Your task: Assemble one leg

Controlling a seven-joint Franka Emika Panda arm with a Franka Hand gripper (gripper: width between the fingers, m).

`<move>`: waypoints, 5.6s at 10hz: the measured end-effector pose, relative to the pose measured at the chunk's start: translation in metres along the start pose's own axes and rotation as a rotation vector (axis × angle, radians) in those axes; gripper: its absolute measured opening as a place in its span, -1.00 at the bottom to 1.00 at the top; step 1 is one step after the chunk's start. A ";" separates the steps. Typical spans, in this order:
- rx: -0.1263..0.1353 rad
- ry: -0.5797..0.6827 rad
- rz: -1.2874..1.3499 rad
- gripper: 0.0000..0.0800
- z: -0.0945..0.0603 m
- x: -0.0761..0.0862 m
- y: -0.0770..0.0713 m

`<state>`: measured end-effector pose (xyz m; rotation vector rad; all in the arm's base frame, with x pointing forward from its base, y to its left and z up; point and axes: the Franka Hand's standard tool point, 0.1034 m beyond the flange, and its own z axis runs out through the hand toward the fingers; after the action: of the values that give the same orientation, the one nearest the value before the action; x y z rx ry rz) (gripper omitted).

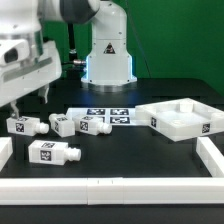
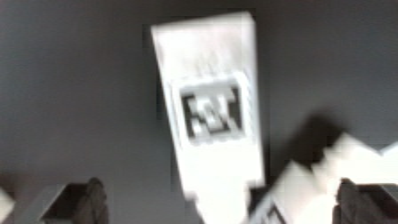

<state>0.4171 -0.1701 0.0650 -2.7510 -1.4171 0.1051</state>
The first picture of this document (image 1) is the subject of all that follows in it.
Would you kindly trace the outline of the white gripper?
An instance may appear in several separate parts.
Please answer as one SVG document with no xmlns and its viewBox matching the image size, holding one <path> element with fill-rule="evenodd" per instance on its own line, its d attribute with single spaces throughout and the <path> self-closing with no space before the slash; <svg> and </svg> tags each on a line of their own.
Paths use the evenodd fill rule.
<svg viewBox="0 0 224 224">
<path fill-rule="evenodd" d="M 12 118 L 19 117 L 17 99 L 38 90 L 43 103 L 48 102 L 49 84 L 61 76 L 62 68 L 54 41 L 43 44 L 44 53 L 39 61 L 31 66 L 16 63 L 0 66 L 0 107 L 10 103 Z"/>
</svg>

